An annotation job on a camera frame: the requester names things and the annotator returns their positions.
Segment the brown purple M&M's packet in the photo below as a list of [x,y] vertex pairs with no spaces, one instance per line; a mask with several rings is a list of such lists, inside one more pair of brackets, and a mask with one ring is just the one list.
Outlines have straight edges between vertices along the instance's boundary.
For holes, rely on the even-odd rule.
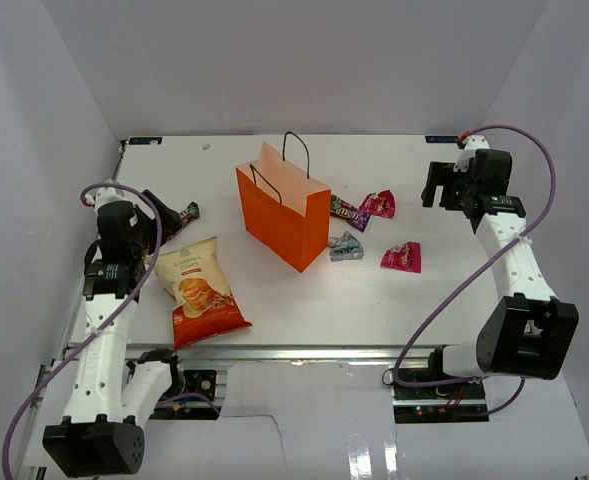
[[180,213],[179,218],[183,225],[189,225],[200,218],[200,209],[196,202],[191,202]]

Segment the cassava chips bag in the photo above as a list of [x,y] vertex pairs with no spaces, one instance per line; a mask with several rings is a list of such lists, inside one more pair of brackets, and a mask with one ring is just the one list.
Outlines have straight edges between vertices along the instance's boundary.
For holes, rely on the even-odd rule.
[[175,300],[174,348],[250,328],[218,262],[218,239],[209,239],[158,256],[154,272]]

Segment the silver candy wrapper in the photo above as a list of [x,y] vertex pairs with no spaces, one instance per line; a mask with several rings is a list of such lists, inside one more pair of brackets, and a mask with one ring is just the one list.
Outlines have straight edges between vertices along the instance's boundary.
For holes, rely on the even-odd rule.
[[329,237],[329,257],[332,262],[344,260],[359,260],[364,256],[364,249],[359,240],[349,231],[340,237]]

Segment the orange paper bag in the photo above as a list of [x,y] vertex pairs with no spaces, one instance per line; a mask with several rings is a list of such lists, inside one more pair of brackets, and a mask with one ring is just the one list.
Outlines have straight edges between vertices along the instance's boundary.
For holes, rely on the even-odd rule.
[[327,246],[331,189],[263,143],[258,158],[236,167],[245,228],[299,272]]

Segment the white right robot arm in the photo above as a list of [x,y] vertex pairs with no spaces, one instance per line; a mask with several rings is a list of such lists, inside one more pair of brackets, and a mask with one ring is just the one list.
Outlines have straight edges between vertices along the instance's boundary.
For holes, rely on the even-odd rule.
[[440,399],[467,377],[555,379],[579,321],[576,306],[557,298],[535,259],[524,206],[508,193],[510,153],[479,135],[458,146],[456,162],[431,163],[421,200],[462,212],[486,254],[498,257],[491,266],[498,304],[474,340],[430,354],[425,384]]

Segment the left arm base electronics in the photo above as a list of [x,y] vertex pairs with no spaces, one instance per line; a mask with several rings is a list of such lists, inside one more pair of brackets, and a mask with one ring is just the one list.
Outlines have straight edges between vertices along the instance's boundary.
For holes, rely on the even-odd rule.
[[215,370],[184,370],[184,388],[170,397],[181,398],[154,410],[154,420],[216,420],[220,406],[217,401],[218,374]]

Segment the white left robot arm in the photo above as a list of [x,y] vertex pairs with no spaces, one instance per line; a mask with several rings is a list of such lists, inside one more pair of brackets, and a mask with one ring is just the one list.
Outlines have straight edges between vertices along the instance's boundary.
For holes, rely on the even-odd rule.
[[133,475],[142,465],[144,426],[163,399],[179,396],[185,374],[168,348],[126,359],[130,327],[144,282],[180,214],[149,190],[103,183],[83,193],[98,237],[84,259],[84,339],[67,357],[77,373],[59,423],[46,426],[43,447],[69,478]]

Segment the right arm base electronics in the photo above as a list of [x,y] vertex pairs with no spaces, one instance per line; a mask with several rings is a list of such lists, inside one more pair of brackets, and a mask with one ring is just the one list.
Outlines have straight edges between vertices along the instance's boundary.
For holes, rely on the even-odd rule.
[[408,388],[393,380],[391,368],[383,372],[381,382],[391,390],[394,420],[397,425],[472,423],[489,420],[482,383]]

